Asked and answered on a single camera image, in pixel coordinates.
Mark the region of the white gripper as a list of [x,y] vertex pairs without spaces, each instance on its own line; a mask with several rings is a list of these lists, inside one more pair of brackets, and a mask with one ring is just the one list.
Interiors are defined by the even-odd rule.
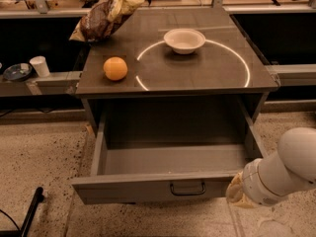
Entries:
[[241,208],[253,209],[258,205],[273,206],[287,199],[271,192],[261,180],[259,165],[262,159],[248,163],[242,172],[235,175],[226,190],[226,199]]

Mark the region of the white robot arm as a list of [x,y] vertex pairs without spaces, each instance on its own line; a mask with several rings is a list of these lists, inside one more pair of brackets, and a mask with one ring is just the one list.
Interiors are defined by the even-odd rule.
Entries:
[[230,182],[226,199],[235,206],[273,206],[290,194],[316,188],[316,129],[285,132],[277,151],[248,163]]

